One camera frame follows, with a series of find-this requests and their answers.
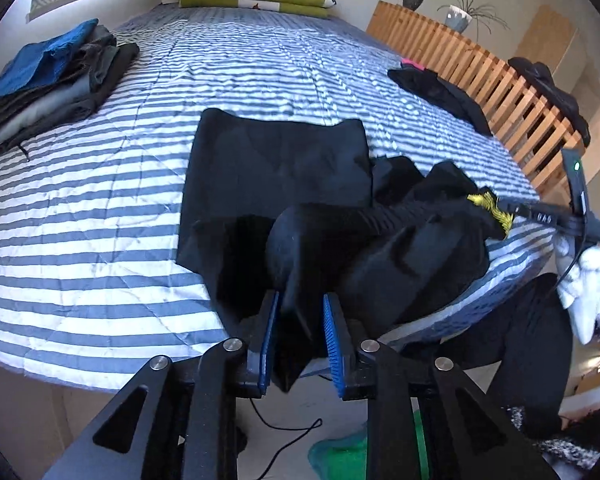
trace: white and gray pot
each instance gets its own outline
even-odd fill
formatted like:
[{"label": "white and gray pot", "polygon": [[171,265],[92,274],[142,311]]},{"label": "white and gray pot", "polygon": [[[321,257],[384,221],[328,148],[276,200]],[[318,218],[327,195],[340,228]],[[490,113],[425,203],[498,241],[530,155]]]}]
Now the white and gray pot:
[{"label": "white and gray pot", "polygon": [[473,17],[460,7],[449,5],[449,10],[446,13],[445,25],[457,32],[464,32],[472,19]]}]

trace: wooden railing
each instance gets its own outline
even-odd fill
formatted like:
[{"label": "wooden railing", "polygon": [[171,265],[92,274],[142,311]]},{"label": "wooden railing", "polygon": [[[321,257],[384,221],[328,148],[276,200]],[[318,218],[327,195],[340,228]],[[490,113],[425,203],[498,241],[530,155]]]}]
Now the wooden railing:
[{"label": "wooden railing", "polygon": [[442,23],[386,2],[378,2],[366,31],[467,92],[541,196],[565,184],[559,149],[583,153],[580,133],[505,61]]}]

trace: black trousers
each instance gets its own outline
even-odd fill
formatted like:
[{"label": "black trousers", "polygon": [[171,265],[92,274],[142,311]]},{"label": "black trousers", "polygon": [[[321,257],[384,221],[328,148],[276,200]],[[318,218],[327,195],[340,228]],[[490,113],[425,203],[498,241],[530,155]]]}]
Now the black trousers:
[{"label": "black trousers", "polygon": [[559,430],[573,335],[569,314],[551,292],[556,279],[542,274],[461,335],[434,347],[407,345],[402,354],[449,357],[465,370],[502,361],[487,395],[503,408],[524,406],[532,426],[525,433]]}]

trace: blue and white striped fabric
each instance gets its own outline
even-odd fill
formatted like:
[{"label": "blue and white striped fabric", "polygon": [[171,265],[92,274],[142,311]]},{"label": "blue and white striped fabric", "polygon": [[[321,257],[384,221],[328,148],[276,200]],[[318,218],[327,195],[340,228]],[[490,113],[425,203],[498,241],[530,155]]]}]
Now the blue and white striped fabric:
[{"label": "blue and white striped fabric", "polygon": [[[422,171],[451,158],[479,186],[535,199],[507,150],[398,88],[399,57],[341,20],[159,6],[123,25],[140,56],[99,113],[0,157],[0,364],[116,390],[156,354],[224,339],[200,277],[175,265],[182,186],[205,108],[261,120],[360,118],[370,151]],[[384,340],[450,335],[539,268],[552,232],[516,222],[454,304]]]}]

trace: triangular cutout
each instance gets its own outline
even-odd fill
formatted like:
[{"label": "triangular cutout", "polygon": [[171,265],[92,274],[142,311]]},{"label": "triangular cutout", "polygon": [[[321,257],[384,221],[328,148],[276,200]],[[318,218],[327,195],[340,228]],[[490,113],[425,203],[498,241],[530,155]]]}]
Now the triangular cutout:
[{"label": "triangular cutout", "polygon": [[485,453],[494,447],[506,444],[507,437],[466,390],[458,388],[456,398],[474,454]]},{"label": "triangular cutout", "polygon": [[128,453],[145,399],[146,390],[136,388],[93,436],[93,443],[118,453]]}]

